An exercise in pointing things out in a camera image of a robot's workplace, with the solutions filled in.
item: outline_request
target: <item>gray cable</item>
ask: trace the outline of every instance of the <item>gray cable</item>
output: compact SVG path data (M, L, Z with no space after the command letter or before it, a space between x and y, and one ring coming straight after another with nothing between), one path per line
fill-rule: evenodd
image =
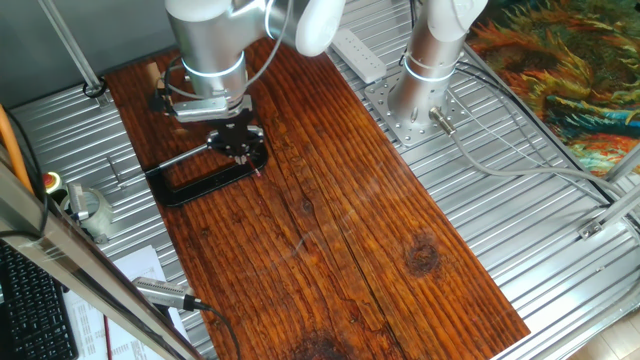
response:
M594 183L600 185L601 187L610 190L611 192L613 192L614 194L618 195L619 197L623 197L624 193L619 190L618 188L616 188L615 186L613 186L612 184L610 184L609 182L607 182L606 180L600 179L599 177L586 173L584 171L580 171L580 170L573 170L573 169L567 169L567 168L556 168L556 167L542 167L542 168L536 168L536 169L526 169L526 170L495 170L495 169L491 169L488 168L482 164L480 164L478 161L476 161L476 159L474 159L471 154L469 154L469 152L464 148L464 145L462 144L462 142L460 141L460 138L458 137L457 133L454 133L451 135L451 138L453 139L453 141L456 143L456 145L458 146L458 149L460 149L460 152L462 153L462 155L464 155L464 157L467 158L467 160L469 160L469 162L479 171L489 174L489 175L495 175L495 176L526 176L526 175L536 175L536 174L548 174L548 173L552 173L552 174L565 174L565 175L569 175L569 176L573 176L573 177L578 177L578 178L583 178L586 180L590 180L593 181Z
M284 39L284 32L287 29L287 25L289 24L289 18L291 17L291 9L293 9L293 0L288 0L287 1L287 15L284 17L284 24L282 25L282 32L280 33L280 36L278 37L278 40L276 41L276 45L273 47L273 50L271 50L271 54L267 58L267 61L264 63L264 65L262 65L260 70L258 70L258 72L255 73L255 75L253 75L253 77L249 81L247 81L247 83L244 85L244 89L236 90L235 92L232 92L232 93L227 93L226 94L227 96L234 96L234 95L237 95L238 93L244 93L249 86L251 86L253 83L258 81L260 76L262 76L262 74L264 74L264 72L267 70L269 65L271 65L271 62L273 61L273 58L276 57L276 53L278 52L278 49L280 48L280 44L282 44L282 39Z

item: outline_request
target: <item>orange tube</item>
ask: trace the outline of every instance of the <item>orange tube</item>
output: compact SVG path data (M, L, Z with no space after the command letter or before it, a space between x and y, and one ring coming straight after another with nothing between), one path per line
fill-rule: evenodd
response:
M0 134L4 140L4 145L9 152L9 158L11 158L11 164L13 165L13 172L20 180L22 185L29 190L32 194L33 188L31 187L31 181L29 175L27 175L27 168L24 165L24 159L22 158L22 152L16 140L16 135L13 132L7 113L4 112L4 108L0 105Z

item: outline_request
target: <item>wood knot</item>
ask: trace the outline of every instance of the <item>wood knot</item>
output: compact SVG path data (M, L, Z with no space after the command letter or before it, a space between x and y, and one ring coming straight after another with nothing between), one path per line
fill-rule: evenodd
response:
M313 213L313 203L309 199L302 200L302 210L307 214Z
M407 267L416 277L425 276L438 266L438 251L434 246L433 235L418 235L414 246L407 254Z
M347 360L344 350L340 349L329 336L314 334L302 341L294 350L293 360Z

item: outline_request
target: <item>wood grain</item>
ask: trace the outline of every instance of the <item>wood grain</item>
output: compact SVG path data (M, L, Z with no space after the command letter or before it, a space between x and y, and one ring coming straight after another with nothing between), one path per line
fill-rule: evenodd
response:
M271 47L249 48L249 66ZM145 65L170 58L107 76L143 168L207 133L146 109ZM246 359L490 358L528 334L328 57L283 48L250 93L269 138L263 176L160 207L190 284L231 319ZM224 162L201 155L171 181Z

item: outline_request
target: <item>paper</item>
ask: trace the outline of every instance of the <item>paper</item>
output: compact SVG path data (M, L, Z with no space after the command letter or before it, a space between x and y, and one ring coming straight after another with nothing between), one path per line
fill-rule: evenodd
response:
M166 280L160 260L151 246L129 254L115 261L114 264L130 280L139 276ZM73 292L64 294L64 301L80 354L78 360L107 360L107 341L102 313ZM187 338L178 311L170 309L169 315L176 329ZM111 320L109 320L109 339L113 360L162 360L153 350Z

